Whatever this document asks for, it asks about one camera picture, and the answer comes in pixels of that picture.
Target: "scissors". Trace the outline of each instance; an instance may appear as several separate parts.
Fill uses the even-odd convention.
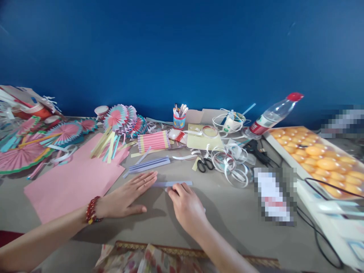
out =
[[[197,161],[197,168],[200,172],[202,173],[205,173],[206,172],[206,167],[209,169],[209,170],[213,170],[215,169],[214,165],[212,164],[212,161],[211,159],[209,158],[203,158],[202,156],[198,155],[198,157],[200,158],[198,161]]]

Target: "bracelet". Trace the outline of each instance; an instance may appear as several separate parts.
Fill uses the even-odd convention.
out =
[[[97,223],[97,222],[101,222],[103,218],[99,219],[96,217],[96,212],[95,212],[95,206],[96,206],[96,203],[97,203],[97,200],[99,199],[100,197],[97,196],[95,197],[94,199],[92,199],[90,201],[90,203],[88,204],[87,206],[87,211],[86,211],[86,222],[88,224],[92,224],[92,223]]]

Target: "water bottle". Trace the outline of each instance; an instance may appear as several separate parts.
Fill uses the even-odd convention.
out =
[[[284,120],[302,98],[303,95],[298,92],[289,94],[286,99],[269,107],[249,128],[244,128],[244,134],[251,139],[260,139],[269,128]]]

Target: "bottle label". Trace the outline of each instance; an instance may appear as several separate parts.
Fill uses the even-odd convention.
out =
[[[272,128],[274,125],[276,125],[278,122],[273,122],[265,117],[260,116],[259,119],[257,119],[251,126],[250,131],[256,135],[262,135],[264,132],[266,132],[269,128]]]

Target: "hand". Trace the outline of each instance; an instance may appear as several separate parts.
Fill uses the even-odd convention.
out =
[[[195,238],[209,225],[200,199],[186,183],[174,184],[173,189],[167,188],[167,192],[173,201],[178,222],[189,235]]]
[[[140,174],[111,194],[101,197],[96,204],[96,216],[98,218],[122,218],[147,212],[145,206],[132,205],[132,203],[154,184],[157,174],[156,171]]]

